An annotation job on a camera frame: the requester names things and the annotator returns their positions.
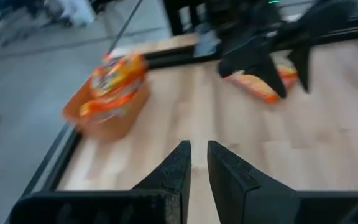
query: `white object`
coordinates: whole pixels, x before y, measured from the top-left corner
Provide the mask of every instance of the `white object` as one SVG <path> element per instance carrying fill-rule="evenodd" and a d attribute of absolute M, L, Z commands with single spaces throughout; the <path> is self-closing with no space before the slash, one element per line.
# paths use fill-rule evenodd
<path fill-rule="evenodd" d="M 69 18 L 74 26 L 90 24 L 95 20 L 95 13 L 88 0 L 46 0 L 45 5 L 51 10 L 59 4 L 63 12 L 60 17 Z"/>

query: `concrete floor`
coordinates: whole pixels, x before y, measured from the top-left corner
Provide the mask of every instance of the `concrete floor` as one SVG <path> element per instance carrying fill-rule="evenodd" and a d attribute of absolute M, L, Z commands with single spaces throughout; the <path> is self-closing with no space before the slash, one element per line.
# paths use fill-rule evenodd
<path fill-rule="evenodd" d="M 62 128 L 62 107 L 101 61 L 136 2 L 114 2 L 85 28 L 45 30 L 0 47 L 0 223 Z M 24 24 L 25 18 L 15 26 Z M 159 0 L 147 0 L 119 45 L 169 36 Z"/>

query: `orange plastic container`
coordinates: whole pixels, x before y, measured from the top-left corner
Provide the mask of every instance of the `orange plastic container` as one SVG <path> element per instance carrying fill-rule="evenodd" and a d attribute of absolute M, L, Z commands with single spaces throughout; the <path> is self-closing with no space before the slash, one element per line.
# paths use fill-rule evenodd
<path fill-rule="evenodd" d="M 102 121 L 90 121 L 80 117 L 80 107 L 92 99 L 88 79 L 63 108 L 63 117 L 87 136 L 114 141 L 123 138 L 131 130 L 149 96 L 150 86 L 145 81 L 131 100 L 125 115 L 112 116 Z"/>

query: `wooden surface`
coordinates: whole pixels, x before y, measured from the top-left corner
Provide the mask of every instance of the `wooden surface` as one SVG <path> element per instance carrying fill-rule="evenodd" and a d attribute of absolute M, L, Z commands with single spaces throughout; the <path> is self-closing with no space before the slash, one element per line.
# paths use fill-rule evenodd
<path fill-rule="evenodd" d="M 128 47 L 120 47 L 115 49 L 110 57 L 120 57 L 125 54 L 137 52 L 137 53 L 151 53 L 158 52 L 162 50 L 168 50 L 177 47 L 186 47 L 190 45 L 195 45 L 198 39 L 197 36 L 193 34 L 187 35 L 179 35 L 176 37 L 172 37 L 166 40 L 161 40 L 153 43 L 139 44 L 139 45 L 131 45 Z"/>
<path fill-rule="evenodd" d="M 272 105 L 221 80 L 216 62 L 153 70 L 129 135 L 83 138 L 58 188 L 130 189 L 189 139 L 188 221 L 219 223 L 206 160 L 213 139 L 294 189 L 358 190 L 358 40 L 314 48 L 310 65 L 311 94 L 297 83 Z"/>

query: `orange snack package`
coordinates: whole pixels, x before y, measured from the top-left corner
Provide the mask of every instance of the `orange snack package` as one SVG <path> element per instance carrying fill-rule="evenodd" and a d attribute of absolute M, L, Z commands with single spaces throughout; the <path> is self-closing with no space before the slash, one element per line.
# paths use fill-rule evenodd
<path fill-rule="evenodd" d="M 80 116 L 105 119 L 124 115 L 146 73 L 147 62 L 140 54 L 126 55 L 114 63 L 105 62 L 90 77 L 93 99 L 80 108 Z"/>
<path fill-rule="evenodd" d="M 298 72 L 294 68 L 278 65 L 277 71 L 287 90 L 298 79 Z M 242 72 L 236 72 L 224 79 L 246 89 L 267 103 L 274 103 L 280 98 L 273 89 L 271 89 L 265 82 L 254 75 L 244 75 Z"/>

